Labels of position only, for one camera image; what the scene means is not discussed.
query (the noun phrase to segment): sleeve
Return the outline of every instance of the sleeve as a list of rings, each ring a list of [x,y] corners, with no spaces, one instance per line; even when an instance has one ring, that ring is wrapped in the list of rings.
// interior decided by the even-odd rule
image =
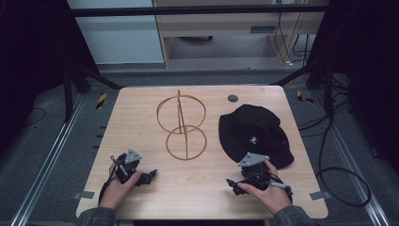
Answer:
[[[282,210],[278,211],[274,215],[274,219],[277,225],[280,226],[315,226],[311,218],[305,213],[305,211],[295,205],[290,205]]]
[[[97,207],[80,214],[75,226],[113,226],[116,213],[113,209]]]

